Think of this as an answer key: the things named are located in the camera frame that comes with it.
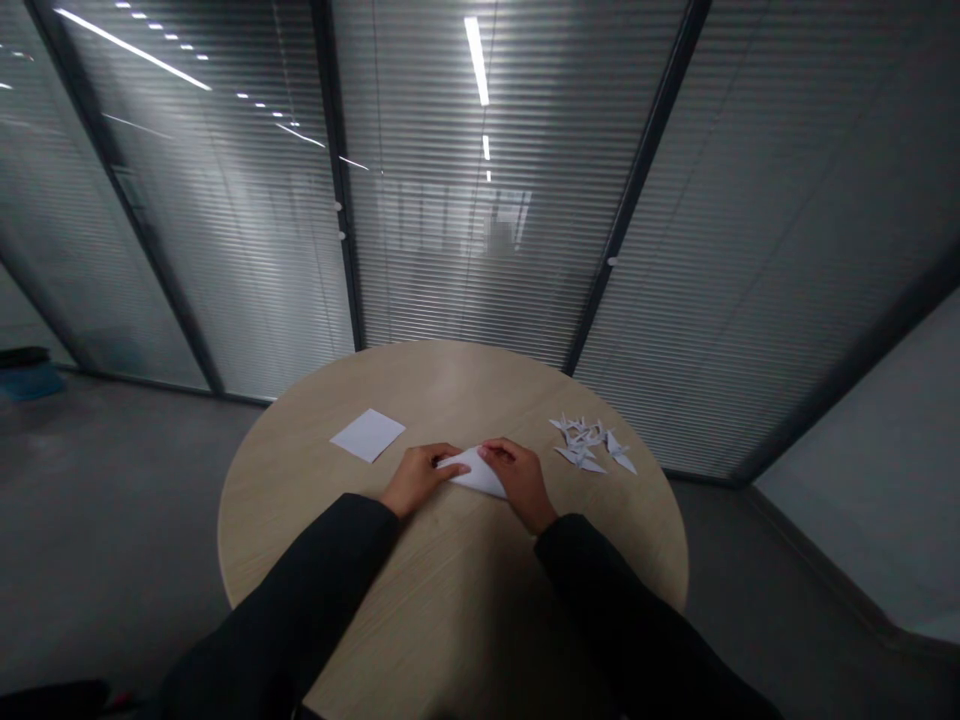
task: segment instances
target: gray wall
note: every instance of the gray wall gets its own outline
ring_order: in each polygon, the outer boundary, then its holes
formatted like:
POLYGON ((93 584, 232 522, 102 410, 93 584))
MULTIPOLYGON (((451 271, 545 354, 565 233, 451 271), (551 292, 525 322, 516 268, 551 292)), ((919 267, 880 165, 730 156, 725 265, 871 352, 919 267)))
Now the gray wall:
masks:
POLYGON ((757 482, 902 628, 960 642, 960 291, 757 482))

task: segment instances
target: black sleeve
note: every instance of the black sleeve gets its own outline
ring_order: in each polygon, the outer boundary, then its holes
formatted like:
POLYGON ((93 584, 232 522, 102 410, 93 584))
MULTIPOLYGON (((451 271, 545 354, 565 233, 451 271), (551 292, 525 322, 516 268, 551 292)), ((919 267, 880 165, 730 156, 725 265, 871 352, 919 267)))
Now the black sleeve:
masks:
POLYGON ((536 553, 628 717, 781 717, 585 517, 557 520, 536 553))
POLYGON ((397 516, 346 494, 166 677, 147 718, 283 718, 313 685, 390 555, 397 516))

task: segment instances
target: concrete floor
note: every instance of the concrete floor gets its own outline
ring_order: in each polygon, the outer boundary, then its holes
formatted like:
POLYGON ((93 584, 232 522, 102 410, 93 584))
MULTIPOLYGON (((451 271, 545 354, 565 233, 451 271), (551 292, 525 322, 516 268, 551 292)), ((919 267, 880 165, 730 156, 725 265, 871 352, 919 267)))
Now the concrete floor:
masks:
MULTIPOLYGON (((0 694, 149 692, 227 614, 220 489, 261 410, 68 377, 0 405, 0 694)), ((687 615, 788 718, 948 718, 956 667, 890 651, 737 493, 677 484, 687 615)))

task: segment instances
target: window blinds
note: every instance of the window blinds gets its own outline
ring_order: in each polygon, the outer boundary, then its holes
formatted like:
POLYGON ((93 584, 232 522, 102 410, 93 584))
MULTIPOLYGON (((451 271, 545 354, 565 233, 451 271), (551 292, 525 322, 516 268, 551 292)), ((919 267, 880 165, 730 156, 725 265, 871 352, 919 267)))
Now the window blinds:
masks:
POLYGON ((334 4, 369 344, 562 365, 683 8, 334 4))
POLYGON ((958 11, 717 0, 575 377, 737 477, 956 239, 958 11))
POLYGON ((353 352, 308 4, 115 5, 62 3, 167 66, 63 16, 125 182, 226 391, 276 398, 353 352))
MULTIPOLYGON (((0 242, 93 370, 205 388, 23 4, 0 0, 0 242)), ((56 353, 58 360, 64 359, 56 353)))
POLYGON ((0 351, 34 345, 47 348, 53 362, 74 365, 56 335, 0 265, 0 351))

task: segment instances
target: wooden tabletop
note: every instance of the wooden tabletop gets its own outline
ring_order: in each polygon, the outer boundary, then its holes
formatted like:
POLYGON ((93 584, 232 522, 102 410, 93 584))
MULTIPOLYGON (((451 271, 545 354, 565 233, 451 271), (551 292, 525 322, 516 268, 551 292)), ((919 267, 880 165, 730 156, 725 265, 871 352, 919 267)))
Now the wooden tabletop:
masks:
MULTIPOLYGON (((376 497, 405 448, 467 448, 504 435, 539 453, 557 511, 583 513, 677 610, 687 594, 683 520, 643 441, 603 400, 535 360, 433 340, 365 350, 284 393, 240 446, 220 501, 223 582, 236 606, 344 492, 376 497), (368 464, 330 443, 367 408, 406 426, 368 464), (598 448, 577 470, 548 422, 615 428, 639 476, 598 448)), ((306 705, 345 718, 592 717, 612 708, 506 502, 442 487, 403 532, 306 705)))

